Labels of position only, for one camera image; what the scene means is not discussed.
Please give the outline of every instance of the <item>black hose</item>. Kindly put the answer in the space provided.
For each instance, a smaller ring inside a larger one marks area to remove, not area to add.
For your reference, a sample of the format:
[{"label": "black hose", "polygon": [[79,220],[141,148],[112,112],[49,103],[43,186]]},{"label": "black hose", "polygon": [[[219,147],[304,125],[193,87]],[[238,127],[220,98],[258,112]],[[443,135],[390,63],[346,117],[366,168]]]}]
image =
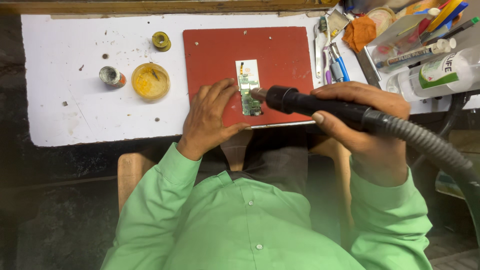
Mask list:
[{"label": "black hose", "polygon": [[[452,94],[452,99],[450,101],[450,107],[445,116],[444,123],[442,128],[438,132],[440,137],[446,137],[453,128],[454,123],[457,118],[460,116],[463,107],[470,100],[470,94],[468,92]],[[415,162],[410,166],[412,171],[415,171],[419,166],[426,160],[425,155],[420,155]]]},{"label": "black hose", "polygon": [[468,204],[480,246],[480,177],[472,162],[439,135],[381,111],[365,112],[362,124],[370,132],[404,140],[454,179]]}]

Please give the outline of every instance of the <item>green label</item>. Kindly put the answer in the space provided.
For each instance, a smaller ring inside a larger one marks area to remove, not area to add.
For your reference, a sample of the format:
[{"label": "green label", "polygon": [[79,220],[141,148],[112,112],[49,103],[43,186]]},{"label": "green label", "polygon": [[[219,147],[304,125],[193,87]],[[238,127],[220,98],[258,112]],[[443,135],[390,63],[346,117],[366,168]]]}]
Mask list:
[{"label": "green label", "polygon": [[420,86],[423,89],[458,81],[456,73],[457,53],[450,54],[443,59],[426,63],[419,72]]}]

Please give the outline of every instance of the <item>red heat-resistant mat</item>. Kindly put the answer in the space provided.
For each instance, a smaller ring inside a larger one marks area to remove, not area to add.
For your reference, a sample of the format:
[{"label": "red heat-resistant mat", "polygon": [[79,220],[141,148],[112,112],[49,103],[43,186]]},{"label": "red heat-resistant mat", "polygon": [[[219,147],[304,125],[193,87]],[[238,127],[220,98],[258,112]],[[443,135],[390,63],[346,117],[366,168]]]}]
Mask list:
[{"label": "red heat-resistant mat", "polygon": [[[202,85],[224,78],[235,78],[238,85],[235,61],[239,60],[257,60],[260,87],[292,86],[306,94],[313,89],[305,27],[185,30],[183,43],[190,102]],[[243,115],[238,92],[225,107],[223,123],[261,125],[311,120],[297,113],[272,110],[266,104],[262,104],[262,111],[260,116]]]}]

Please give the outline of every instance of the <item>white workbench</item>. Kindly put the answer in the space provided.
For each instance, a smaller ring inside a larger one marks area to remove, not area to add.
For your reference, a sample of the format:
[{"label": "white workbench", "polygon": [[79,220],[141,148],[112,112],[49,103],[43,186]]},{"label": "white workbench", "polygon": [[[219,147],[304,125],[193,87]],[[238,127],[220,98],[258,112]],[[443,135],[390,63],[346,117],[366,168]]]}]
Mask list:
[{"label": "white workbench", "polygon": [[[189,110],[182,38],[186,29],[304,26],[313,86],[319,87],[321,80],[315,77],[313,49],[313,26],[317,20],[305,15],[279,18],[276,14],[168,14],[105,19],[22,15],[32,141],[37,146],[53,147],[181,134]],[[151,36],[157,31],[170,37],[169,51],[159,52],[151,45]],[[352,81],[366,83],[353,51],[341,41],[342,35],[334,41],[349,76]],[[105,53],[109,55],[106,60],[102,58]],[[164,67],[171,81],[168,94],[155,102],[141,99],[130,82],[133,70],[150,61]],[[118,68],[127,77],[123,88],[111,89],[98,78],[99,70],[107,65]],[[383,75],[382,86],[387,79]],[[412,113],[442,111],[448,104],[449,98],[425,104],[413,102]],[[477,97],[467,105],[475,107],[480,107]]]}]

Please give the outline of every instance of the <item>circuit board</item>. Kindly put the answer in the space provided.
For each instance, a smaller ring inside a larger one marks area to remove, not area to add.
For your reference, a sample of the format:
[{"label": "circuit board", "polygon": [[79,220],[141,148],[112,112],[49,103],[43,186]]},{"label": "circuit board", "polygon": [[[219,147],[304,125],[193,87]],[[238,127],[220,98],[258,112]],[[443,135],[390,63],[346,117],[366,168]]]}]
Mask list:
[{"label": "circuit board", "polygon": [[261,103],[252,98],[250,90],[260,87],[258,81],[250,81],[248,74],[241,74],[239,76],[239,91],[241,93],[241,107],[243,115],[259,116],[262,115]]}]

